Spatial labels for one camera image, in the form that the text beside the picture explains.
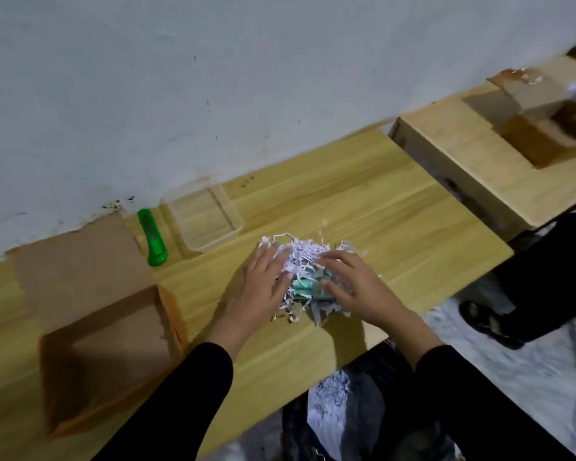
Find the green utility knife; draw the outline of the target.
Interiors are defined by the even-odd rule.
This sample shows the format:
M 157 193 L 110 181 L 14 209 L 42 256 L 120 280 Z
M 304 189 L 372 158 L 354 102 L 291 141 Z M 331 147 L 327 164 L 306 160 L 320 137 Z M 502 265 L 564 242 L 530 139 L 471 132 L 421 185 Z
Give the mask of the green utility knife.
M 161 266 L 168 260 L 169 253 L 152 211 L 147 208 L 138 210 L 138 220 L 147 241 L 147 263 L 151 267 Z

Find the brown cardboard box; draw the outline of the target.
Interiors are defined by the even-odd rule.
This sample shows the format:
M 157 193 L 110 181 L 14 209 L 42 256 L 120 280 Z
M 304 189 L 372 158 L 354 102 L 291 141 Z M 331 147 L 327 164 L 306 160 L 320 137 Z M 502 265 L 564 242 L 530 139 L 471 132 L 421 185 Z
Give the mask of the brown cardboard box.
M 47 435 L 87 432 L 183 360 L 186 325 L 118 211 L 6 252 L 42 334 Z
M 530 164 L 547 168 L 576 158 L 576 80 L 562 84 L 541 69 L 505 69 L 495 91 L 463 101 Z

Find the black plastic bag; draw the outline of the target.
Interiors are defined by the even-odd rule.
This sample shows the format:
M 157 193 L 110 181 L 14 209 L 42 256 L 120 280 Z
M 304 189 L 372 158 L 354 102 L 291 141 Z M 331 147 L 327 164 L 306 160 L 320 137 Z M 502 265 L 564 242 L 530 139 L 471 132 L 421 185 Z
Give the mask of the black plastic bag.
M 282 410 L 283 461 L 456 461 L 395 343 L 385 340 L 340 370 L 350 378 L 344 429 L 309 426 L 311 387 Z

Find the person's left forearm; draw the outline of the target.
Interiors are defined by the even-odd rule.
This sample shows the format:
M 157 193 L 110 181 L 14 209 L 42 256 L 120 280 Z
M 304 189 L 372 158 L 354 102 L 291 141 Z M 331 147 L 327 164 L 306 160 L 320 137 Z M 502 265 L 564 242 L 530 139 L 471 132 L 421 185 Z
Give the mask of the person's left forearm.
M 215 326 L 92 461 L 195 461 L 246 339 L 237 328 Z

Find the person's left hand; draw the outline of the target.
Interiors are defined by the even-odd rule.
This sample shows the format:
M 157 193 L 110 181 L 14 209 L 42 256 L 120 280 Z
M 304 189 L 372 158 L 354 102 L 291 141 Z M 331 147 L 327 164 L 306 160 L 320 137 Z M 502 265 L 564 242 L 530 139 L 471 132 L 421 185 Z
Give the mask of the person's left hand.
M 221 346 L 235 361 L 246 341 L 275 316 L 286 291 L 273 287 L 247 287 L 245 261 L 208 340 Z

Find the clear plastic container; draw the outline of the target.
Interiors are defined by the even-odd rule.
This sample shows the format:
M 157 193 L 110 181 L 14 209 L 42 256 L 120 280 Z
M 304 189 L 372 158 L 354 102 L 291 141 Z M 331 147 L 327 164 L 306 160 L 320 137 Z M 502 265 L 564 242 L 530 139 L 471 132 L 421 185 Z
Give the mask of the clear plastic container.
M 244 227 L 234 202 L 213 177 L 201 177 L 169 190 L 161 205 L 192 252 L 212 251 L 234 239 Z

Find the person's right forearm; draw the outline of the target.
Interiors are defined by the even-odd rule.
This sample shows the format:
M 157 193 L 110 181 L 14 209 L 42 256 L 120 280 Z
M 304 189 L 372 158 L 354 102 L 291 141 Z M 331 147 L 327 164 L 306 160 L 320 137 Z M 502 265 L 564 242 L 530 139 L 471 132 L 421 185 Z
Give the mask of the person's right forearm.
M 531 418 L 422 318 L 393 308 L 384 331 L 415 369 L 428 408 L 466 461 L 576 461 Z

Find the person's right hand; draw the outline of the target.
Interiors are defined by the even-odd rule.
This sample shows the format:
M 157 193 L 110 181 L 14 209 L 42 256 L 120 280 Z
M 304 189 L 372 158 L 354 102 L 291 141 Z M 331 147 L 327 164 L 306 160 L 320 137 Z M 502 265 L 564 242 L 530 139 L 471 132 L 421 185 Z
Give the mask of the person's right hand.
M 398 333 L 414 319 L 414 313 L 399 300 L 378 274 L 365 263 L 358 293 L 333 295 L 338 303 L 365 322 L 389 335 Z

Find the teal plastic item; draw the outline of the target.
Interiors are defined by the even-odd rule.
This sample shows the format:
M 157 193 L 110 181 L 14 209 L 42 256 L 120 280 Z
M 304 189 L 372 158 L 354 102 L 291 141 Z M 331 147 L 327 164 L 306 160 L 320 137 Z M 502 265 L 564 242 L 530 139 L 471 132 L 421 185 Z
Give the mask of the teal plastic item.
M 295 299 L 313 302 L 330 302 L 333 300 L 332 294 L 325 290 L 317 279 L 295 279 L 292 281 L 291 291 Z

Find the shredded paper in bag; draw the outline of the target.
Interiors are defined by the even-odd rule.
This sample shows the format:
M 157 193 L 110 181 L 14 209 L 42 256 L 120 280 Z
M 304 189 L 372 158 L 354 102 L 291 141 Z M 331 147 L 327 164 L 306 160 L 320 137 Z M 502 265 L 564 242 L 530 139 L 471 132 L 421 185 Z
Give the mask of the shredded paper in bag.
M 350 394 L 350 378 L 339 370 L 308 391 L 307 422 L 312 429 L 342 430 Z

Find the light wooden table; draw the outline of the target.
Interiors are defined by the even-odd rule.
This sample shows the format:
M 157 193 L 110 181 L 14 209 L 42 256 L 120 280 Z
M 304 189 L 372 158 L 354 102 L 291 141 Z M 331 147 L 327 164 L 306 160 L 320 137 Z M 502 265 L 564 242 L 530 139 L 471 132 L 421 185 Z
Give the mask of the light wooden table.
M 510 67 L 469 90 L 400 115 L 391 133 L 426 169 L 456 184 L 501 223 L 536 230 L 576 208 L 576 157 L 536 169 L 495 127 L 514 114 L 502 77 L 538 69 L 562 87 L 576 84 L 576 46 L 527 68 Z

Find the white shredded paper pile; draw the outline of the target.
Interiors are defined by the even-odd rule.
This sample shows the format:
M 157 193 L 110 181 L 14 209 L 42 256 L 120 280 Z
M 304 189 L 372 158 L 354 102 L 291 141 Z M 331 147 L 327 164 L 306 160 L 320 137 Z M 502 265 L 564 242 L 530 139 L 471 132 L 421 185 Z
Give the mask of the white shredded paper pile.
M 329 244 L 325 244 L 323 239 L 320 242 L 315 240 L 299 239 L 289 233 L 276 234 L 272 237 L 263 237 L 259 243 L 272 244 L 277 242 L 282 246 L 292 248 L 292 255 L 286 263 L 286 269 L 293 273 L 295 279 L 329 279 L 330 272 L 316 263 L 317 258 L 332 250 Z M 308 316 L 317 327 L 321 327 L 329 319 L 330 315 L 342 315 L 351 317 L 351 313 L 342 307 L 336 298 L 330 302 L 306 301 L 295 299 L 292 296 L 291 286 L 287 289 L 279 306 L 279 312 L 275 319 L 286 318 L 289 323 L 296 323 L 302 316 Z

